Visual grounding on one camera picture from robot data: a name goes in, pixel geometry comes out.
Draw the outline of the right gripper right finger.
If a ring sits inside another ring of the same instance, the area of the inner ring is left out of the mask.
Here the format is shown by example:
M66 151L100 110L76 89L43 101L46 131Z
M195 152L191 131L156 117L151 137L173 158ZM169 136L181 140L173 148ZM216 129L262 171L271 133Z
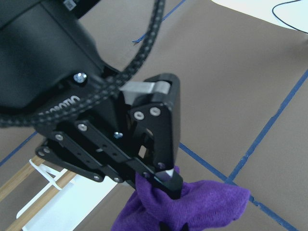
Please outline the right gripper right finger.
M189 231L188 224L187 224L187 223L185 223L185 224L183 225L183 227L181 228L181 230L180 230L180 231Z

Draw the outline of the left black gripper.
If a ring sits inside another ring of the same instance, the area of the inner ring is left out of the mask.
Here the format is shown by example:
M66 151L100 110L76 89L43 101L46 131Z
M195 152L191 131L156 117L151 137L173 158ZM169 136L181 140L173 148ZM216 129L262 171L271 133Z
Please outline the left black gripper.
M0 3L0 126L32 127L53 139L81 137L90 120L125 129L119 87L125 77L105 63L79 22L94 0L3 0Z

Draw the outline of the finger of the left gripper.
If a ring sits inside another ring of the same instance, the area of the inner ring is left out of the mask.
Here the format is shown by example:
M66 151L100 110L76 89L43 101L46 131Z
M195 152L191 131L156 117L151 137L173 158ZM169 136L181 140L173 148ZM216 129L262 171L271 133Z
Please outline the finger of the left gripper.
M138 155L142 139L128 122L112 127L102 121L77 120L38 124L46 140L36 150L45 159L90 180L105 177L135 187L135 175L152 179L154 168Z
M180 143L179 78L163 73L143 82L127 82L120 90L131 107L129 115L153 141L150 160L133 157L126 164L171 199L179 199L183 179L174 169Z

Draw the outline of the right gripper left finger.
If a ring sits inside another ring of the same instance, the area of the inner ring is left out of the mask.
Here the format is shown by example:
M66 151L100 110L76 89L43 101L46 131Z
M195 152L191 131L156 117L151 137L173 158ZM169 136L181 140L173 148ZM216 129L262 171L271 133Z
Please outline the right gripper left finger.
M163 222L159 223L159 228L160 228L160 231L170 231L169 226Z

